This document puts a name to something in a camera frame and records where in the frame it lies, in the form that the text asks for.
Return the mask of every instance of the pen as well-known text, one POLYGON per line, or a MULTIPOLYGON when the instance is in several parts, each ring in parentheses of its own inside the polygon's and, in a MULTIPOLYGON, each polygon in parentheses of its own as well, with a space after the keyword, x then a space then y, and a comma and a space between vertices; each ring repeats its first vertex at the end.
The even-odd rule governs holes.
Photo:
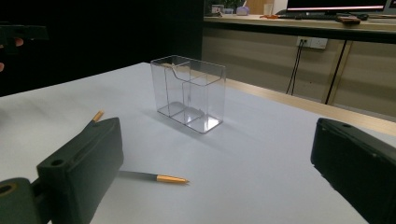
POLYGON ((174 183, 174 184, 187 184, 190 182, 188 179, 175 177, 171 175, 155 175, 155 174, 139 173, 132 171, 119 171, 119 175, 125 177, 132 177, 132 178, 139 178, 139 179, 174 183))

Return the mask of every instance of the wall socket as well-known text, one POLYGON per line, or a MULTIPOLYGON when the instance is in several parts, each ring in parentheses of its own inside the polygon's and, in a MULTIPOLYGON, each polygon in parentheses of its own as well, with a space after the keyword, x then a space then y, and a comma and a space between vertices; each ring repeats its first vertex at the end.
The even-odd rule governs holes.
POLYGON ((326 49, 327 38, 317 38, 317 37, 309 37, 309 36, 298 36, 296 46, 300 46, 300 41, 304 40, 303 44, 304 48, 311 49, 326 49))

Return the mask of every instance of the black partition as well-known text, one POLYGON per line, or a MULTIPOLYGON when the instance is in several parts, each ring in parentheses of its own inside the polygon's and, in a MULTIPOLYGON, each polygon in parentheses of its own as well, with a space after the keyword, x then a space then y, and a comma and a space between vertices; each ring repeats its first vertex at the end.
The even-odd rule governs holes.
POLYGON ((44 25, 5 55, 0 96, 88 77, 168 55, 201 59, 204 0, 6 1, 0 21, 44 25))

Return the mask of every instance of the black cable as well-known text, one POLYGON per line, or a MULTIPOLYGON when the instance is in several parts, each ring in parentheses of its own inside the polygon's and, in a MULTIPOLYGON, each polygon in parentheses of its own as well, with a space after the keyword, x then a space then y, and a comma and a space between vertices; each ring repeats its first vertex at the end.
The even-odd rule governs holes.
POLYGON ((301 51, 303 49, 303 45, 306 42, 306 40, 300 40, 300 44, 297 48, 297 55, 296 55, 296 61, 294 63, 294 68, 293 68, 293 72, 291 73, 291 77, 290 77, 290 82, 289 82, 289 86, 288 89, 286 90, 286 94, 288 94, 289 92, 289 88, 290 88, 290 84, 293 81, 293 87, 292 87, 292 91, 291 91, 291 95, 293 95, 293 91, 294 91, 294 84, 295 84, 295 77, 296 77, 296 73, 297 73, 297 68, 298 68, 298 64, 300 61, 300 56, 301 56, 301 51))

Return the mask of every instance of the acrylic organizer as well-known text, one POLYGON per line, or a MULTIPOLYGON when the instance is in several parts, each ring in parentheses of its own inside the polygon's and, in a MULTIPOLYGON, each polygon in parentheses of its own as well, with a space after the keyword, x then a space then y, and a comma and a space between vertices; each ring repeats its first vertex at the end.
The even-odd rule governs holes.
POLYGON ((198 133, 222 123, 225 66, 176 55, 150 64, 158 112, 198 133))

